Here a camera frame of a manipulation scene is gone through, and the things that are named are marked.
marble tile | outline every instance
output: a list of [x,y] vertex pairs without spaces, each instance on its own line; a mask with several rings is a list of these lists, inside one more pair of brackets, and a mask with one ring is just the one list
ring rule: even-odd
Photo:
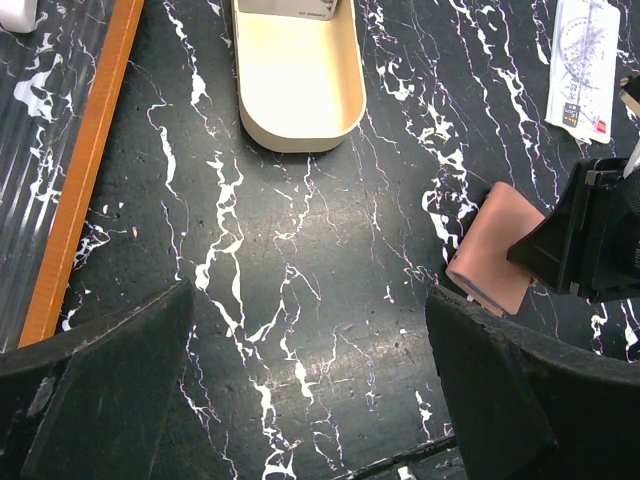
[[[640,8],[617,6],[620,77]],[[363,121],[278,155],[238,118],[229,3],[145,4],[62,327],[195,284],[155,478],[336,478],[450,433],[423,307],[484,195],[506,181],[548,213],[576,159],[638,138],[619,101],[609,145],[543,122],[553,1],[356,8]],[[635,360],[636,306],[537,287],[513,319]]]

beige plastic tray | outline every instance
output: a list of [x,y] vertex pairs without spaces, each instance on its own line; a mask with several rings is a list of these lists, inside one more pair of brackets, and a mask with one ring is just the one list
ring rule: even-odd
[[323,152],[366,105],[353,0],[328,21],[244,13],[233,0],[240,118],[276,152]]

wooden edge trim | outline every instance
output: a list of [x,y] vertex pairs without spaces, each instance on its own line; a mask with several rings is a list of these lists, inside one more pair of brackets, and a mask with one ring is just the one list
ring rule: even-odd
[[116,0],[22,328],[20,347],[55,333],[143,2]]

black plastic part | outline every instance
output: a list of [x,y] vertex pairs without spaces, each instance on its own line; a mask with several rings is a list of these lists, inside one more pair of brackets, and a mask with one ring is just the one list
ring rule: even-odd
[[500,319],[438,287],[429,341],[474,480],[636,478],[640,365]]
[[0,355],[0,479],[148,478],[192,311],[177,284]]
[[640,76],[627,77],[627,83],[622,87],[631,98],[640,103]]
[[614,261],[620,272],[640,281],[640,217],[625,215],[614,237]]
[[507,259],[555,293],[594,302],[640,296],[640,282],[620,269],[616,258],[618,227],[629,212],[622,192],[640,180],[640,172],[623,180],[626,162],[579,161],[556,209],[509,249]]

white object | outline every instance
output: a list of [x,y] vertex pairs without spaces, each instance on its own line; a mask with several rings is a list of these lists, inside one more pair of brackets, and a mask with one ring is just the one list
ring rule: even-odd
[[0,26],[15,33],[36,28],[37,0],[0,0]]
[[338,0],[238,0],[238,10],[244,13],[331,20],[337,2]]
[[409,470],[406,465],[398,469],[398,477],[400,480],[416,480],[416,476]]
[[233,0],[240,119],[276,152],[323,152],[360,122],[366,94],[354,0],[326,22],[245,13]]
[[606,0],[560,0],[545,120],[582,142],[611,140],[620,11]]

